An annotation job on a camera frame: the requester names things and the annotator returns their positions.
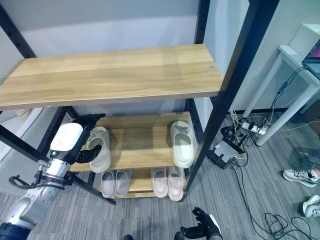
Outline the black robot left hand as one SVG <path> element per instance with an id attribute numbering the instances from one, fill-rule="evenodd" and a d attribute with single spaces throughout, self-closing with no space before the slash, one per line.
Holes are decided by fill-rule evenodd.
<path id="1" fill-rule="evenodd" d="M 50 144 L 50 157 L 69 165 L 92 162 L 102 150 L 102 145 L 97 144 L 90 150 L 82 150 L 82 147 L 97 121 L 105 116 L 104 113 L 81 115 L 72 122 L 61 125 Z"/>

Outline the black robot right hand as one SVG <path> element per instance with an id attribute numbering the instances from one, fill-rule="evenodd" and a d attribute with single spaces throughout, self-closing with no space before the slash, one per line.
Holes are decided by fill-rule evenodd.
<path id="1" fill-rule="evenodd" d="M 181 226 L 180 231 L 174 236 L 175 240 L 196 240 L 200 238 L 205 238 L 206 240 L 223 239 L 220 226 L 212 214 L 207 214 L 200 207 L 195 207 L 192 213 L 198 221 L 197 226 Z"/>

